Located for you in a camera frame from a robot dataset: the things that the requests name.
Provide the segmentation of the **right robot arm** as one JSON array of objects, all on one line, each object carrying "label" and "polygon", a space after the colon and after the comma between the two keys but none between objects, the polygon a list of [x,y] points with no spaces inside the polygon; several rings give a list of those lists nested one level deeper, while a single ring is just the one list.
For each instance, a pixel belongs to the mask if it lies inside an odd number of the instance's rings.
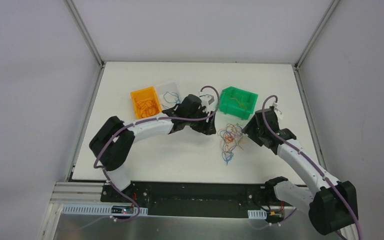
[{"label": "right robot arm", "polygon": [[306,189],[286,177],[265,182],[264,200],[270,205],[286,202],[308,218],[321,235],[328,235],[358,220],[357,191],[350,181],[340,181],[315,163],[297,137],[279,127],[273,107],[258,110],[242,132],[260,147],[270,149],[303,180]]}]

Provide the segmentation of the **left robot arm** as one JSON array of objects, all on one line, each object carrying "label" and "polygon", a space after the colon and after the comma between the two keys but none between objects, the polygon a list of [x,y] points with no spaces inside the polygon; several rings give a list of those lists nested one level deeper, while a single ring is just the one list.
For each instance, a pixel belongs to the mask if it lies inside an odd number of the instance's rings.
[{"label": "left robot arm", "polygon": [[132,198],[131,179],[124,168],[134,143],[159,135],[182,131],[186,126],[204,135],[214,135],[215,97],[189,94],[181,103],[152,117],[126,123],[117,116],[107,119],[89,143],[96,160],[94,168],[102,169],[107,181],[115,186],[113,195],[120,202]]}]

